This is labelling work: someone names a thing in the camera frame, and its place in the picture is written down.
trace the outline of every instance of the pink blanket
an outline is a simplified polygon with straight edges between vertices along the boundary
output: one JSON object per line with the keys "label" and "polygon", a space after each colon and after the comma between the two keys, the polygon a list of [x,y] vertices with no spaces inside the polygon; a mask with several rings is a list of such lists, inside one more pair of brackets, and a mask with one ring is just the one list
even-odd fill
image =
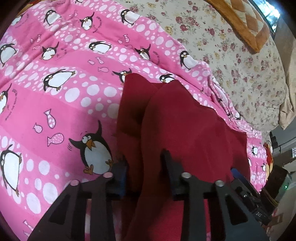
{"label": "pink blanket", "polygon": [[179,80],[230,128],[246,132],[251,182],[258,190],[265,184],[261,133],[240,117],[209,65],[114,1],[33,6],[1,40],[0,61],[0,211],[22,241],[71,180],[93,180],[116,162],[116,118],[129,73]]}

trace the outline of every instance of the red cloth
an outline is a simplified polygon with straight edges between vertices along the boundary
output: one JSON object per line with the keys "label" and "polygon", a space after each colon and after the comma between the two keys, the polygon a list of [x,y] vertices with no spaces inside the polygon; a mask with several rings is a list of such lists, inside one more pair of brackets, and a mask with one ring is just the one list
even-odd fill
{"label": "red cloth", "polygon": [[141,191],[136,206],[126,200],[129,207],[123,207],[133,213],[123,219],[124,241],[180,240],[183,202],[170,197],[169,181],[161,173],[162,149],[203,181],[230,182],[231,167],[250,177],[246,134],[230,129],[177,80],[155,84],[139,74],[127,75],[117,140],[129,163],[128,185]]}

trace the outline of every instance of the silver screw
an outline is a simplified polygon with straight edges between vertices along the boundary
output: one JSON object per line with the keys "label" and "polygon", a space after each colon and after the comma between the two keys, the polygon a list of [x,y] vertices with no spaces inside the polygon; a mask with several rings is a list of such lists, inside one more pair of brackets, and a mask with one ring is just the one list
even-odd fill
{"label": "silver screw", "polygon": [[191,174],[189,173],[189,172],[183,172],[182,174],[181,174],[181,177],[183,177],[183,178],[191,178]]}
{"label": "silver screw", "polygon": [[224,182],[223,182],[222,180],[215,181],[215,184],[216,184],[218,187],[223,187],[223,186],[224,186]]}

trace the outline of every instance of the cartoon penguin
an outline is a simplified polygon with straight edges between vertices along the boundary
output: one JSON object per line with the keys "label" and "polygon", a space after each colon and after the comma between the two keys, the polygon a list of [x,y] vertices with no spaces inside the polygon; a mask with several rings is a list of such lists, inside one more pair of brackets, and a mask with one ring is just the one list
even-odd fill
{"label": "cartoon penguin", "polygon": [[197,65],[197,61],[193,59],[185,50],[180,53],[180,63],[181,66],[184,65],[187,69],[191,69]]}
{"label": "cartoon penguin", "polygon": [[102,124],[99,121],[99,129],[96,133],[87,133],[81,141],[69,138],[73,146],[80,150],[80,156],[85,165],[84,173],[92,175],[103,174],[113,165],[112,155],[107,142],[102,137]]}
{"label": "cartoon penguin", "polygon": [[5,65],[5,63],[17,53],[15,48],[13,48],[14,44],[4,44],[0,48],[0,61],[2,63],[2,66]]}
{"label": "cartoon penguin", "polygon": [[41,59],[43,59],[43,60],[51,59],[57,53],[58,46],[59,46],[59,42],[57,42],[57,45],[55,47],[49,47],[47,49],[42,47],[43,54],[41,56]]}
{"label": "cartoon penguin", "polygon": [[91,16],[85,17],[84,19],[80,19],[81,27],[85,30],[89,30],[92,27],[92,17],[94,16],[94,12]]}
{"label": "cartoon penguin", "polygon": [[0,155],[0,167],[2,170],[2,177],[7,188],[6,183],[15,191],[16,195],[19,196],[17,188],[20,164],[22,163],[22,154],[18,155],[9,148],[12,144]]}
{"label": "cartoon penguin", "polygon": [[149,44],[149,47],[147,49],[141,48],[141,49],[136,49],[135,51],[137,51],[137,53],[146,60],[150,60],[150,54],[149,54],[149,49],[151,47],[151,44]]}
{"label": "cartoon penguin", "polygon": [[253,146],[251,152],[252,152],[253,155],[256,156],[258,154],[258,147]]}
{"label": "cartoon penguin", "polygon": [[171,77],[172,74],[163,74],[159,77],[159,80],[161,82],[164,82],[164,83],[169,83],[171,82],[172,80],[175,80],[173,77]]}
{"label": "cartoon penguin", "polygon": [[132,26],[135,24],[135,22],[139,19],[140,15],[136,14],[129,9],[125,9],[121,12],[121,21],[122,23],[127,22],[131,24]]}
{"label": "cartoon penguin", "polygon": [[12,21],[11,26],[16,25],[16,24],[22,19],[22,17],[23,17],[23,14],[20,15],[20,16],[17,16],[17,17]]}
{"label": "cartoon penguin", "polygon": [[52,87],[60,90],[61,86],[66,83],[66,81],[75,74],[75,71],[63,71],[65,69],[61,69],[56,71],[55,73],[49,74],[43,80],[43,89],[46,91],[46,87]]}
{"label": "cartoon penguin", "polygon": [[100,53],[106,53],[109,49],[112,48],[112,45],[105,44],[105,41],[97,41],[89,44],[89,48],[92,51],[98,51]]}
{"label": "cartoon penguin", "polygon": [[46,21],[49,25],[52,25],[60,17],[61,16],[57,14],[56,11],[50,9],[47,11],[43,22],[45,23]]}
{"label": "cartoon penguin", "polygon": [[120,79],[120,81],[122,82],[122,85],[124,84],[124,82],[125,82],[125,80],[126,80],[126,76],[128,75],[128,74],[131,74],[132,73],[132,71],[131,71],[131,69],[129,68],[129,71],[126,71],[126,70],[123,70],[123,71],[121,71],[120,73],[118,73],[118,72],[114,72],[114,71],[112,71],[114,74],[116,74],[116,75],[118,75],[119,76],[119,79]]}
{"label": "cartoon penguin", "polygon": [[0,114],[4,111],[7,101],[8,101],[8,91],[12,84],[10,84],[9,88],[5,91],[2,91],[0,94]]}

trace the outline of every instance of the floral bedsheet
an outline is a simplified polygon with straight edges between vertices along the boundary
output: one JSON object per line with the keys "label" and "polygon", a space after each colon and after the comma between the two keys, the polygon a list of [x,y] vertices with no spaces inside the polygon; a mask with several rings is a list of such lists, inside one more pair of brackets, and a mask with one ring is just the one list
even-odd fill
{"label": "floral bedsheet", "polygon": [[190,55],[212,67],[236,110],[263,136],[278,125],[285,75],[269,37],[252,54],[224,18],[204,0],[117,0],[131,11],[157,21]]}

